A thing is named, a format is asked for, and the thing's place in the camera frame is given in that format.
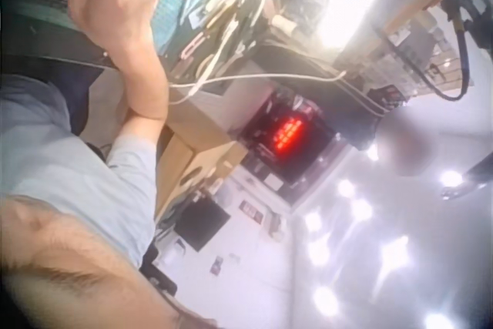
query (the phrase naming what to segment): eyebrow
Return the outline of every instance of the eyebrow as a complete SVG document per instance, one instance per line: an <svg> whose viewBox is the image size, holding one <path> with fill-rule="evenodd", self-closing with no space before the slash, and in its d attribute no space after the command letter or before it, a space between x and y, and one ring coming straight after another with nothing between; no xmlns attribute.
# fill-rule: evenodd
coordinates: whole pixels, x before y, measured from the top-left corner
<svg viewBox="0 0 493 329"><path fill-rule="evenodd" d="M5 275L24 275L38 277L54 283L58 287L71 290L76 294L85 294L101 283L109 280L109 277L101 274L87 274L73 271L60 270L52 267L43 267L37 264L5 267L2 271Z"/></svg>

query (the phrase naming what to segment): person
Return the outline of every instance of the person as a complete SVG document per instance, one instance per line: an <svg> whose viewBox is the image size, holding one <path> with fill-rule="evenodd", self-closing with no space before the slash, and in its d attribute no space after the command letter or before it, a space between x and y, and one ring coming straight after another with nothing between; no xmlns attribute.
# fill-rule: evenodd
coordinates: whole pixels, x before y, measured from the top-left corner
<svg viewBox="0 0 493 329"><path fill-rule="evenodd" d="M179 320L137 270L154 234L156 144L168 111L150 26L157 2L69 0L75 24L125 81L130 110L106 163L71 134L56 87L2 77L2 283L35 327Z"/></svg>

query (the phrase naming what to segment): ceiling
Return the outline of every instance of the ceiling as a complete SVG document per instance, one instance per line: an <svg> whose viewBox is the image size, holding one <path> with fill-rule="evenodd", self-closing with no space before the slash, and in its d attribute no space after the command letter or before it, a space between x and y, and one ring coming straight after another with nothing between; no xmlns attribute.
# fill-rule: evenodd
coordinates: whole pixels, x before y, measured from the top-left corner
<svg viewBox="0 0 493 329"><path fill-rule="evenodd" d="M458 50L452 24L438 7L430 9L447 39ZM490 136L493 130L493 64L485 51L476 46L467 35L471 79L474 82L468 94L459 102L447 102L434 95L422 96L410 104L419 120L433 130L468 136ZM448 92L457 95L458 91Z"/></svg>

